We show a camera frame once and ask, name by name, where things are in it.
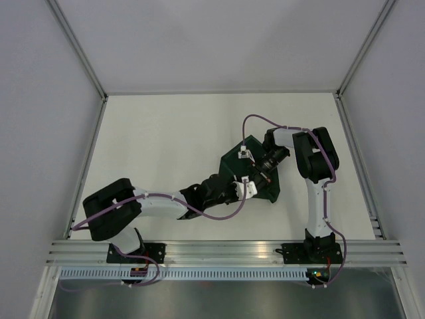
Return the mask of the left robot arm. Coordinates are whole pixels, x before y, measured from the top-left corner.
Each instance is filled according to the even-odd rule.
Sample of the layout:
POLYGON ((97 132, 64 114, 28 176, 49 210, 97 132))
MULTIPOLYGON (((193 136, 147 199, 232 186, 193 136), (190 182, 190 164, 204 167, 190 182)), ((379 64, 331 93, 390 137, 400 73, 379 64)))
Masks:
POLYGON ((74 227, 87 228, 95 242, 108 241, 130 263, 144 258, 142 237, 131 223, 141 217, 191 220, 204 217, 224 221, 235 216, 248 199, 245 177, 223 179, 214 174, 202 183, 174 193, 136 188, 130 179, 121 178, 83 200, 86 219, 74 227))

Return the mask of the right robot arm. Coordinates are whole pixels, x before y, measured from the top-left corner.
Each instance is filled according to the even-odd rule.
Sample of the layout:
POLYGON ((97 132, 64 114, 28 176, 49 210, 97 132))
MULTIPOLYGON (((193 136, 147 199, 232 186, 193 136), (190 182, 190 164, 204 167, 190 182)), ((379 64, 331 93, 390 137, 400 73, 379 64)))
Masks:
POLYGON ((327 128, 272 128, 265 133, 262 146, 268 155, 260 166, 266 171, 275 169, 293 149, 297 169, 307 186, 305 239, 302 243, 284 243, 276 252, 286 265, 341 263, 341 247, 330 223, 330 191, 336 182, 339 158, 327 128))

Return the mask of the dark green cloth napkin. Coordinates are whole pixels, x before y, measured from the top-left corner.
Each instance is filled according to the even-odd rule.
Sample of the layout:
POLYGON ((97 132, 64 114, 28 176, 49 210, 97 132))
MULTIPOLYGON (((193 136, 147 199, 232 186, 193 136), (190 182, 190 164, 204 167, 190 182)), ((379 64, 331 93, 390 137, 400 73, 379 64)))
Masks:
MULTIPOLYGON (((252 152, 252 155, 256 160, 255 164, 266 167, 263 162, 269 160, 272 157, 272 153, 267 152, 263 148, 262 143, 252 135, 245 138, 245 143, 245 146, 252 152)), ((248 169, 249 165, 243 161, 240 161, 237 156, 241 145, 242 143, 240 142, 221 157, 218 171, 218 174, 221 177, 232 180, 234 180, 234 177, 236 177, 237 180, 240 180, 240 178, 243 176, 248 176, 250 178, 250 170, 248 169)), ((270 187, 269 189, 258 191, 258 194, 254 196, 254 198, 265 199, 271 203, 275 203, 278 200, 278 196, 280 194, 280 181, 277 165, 274 167, 276 168, 275 172, 273 173, 273 177, 275 178, 276 183, 275 186, 270 187)))

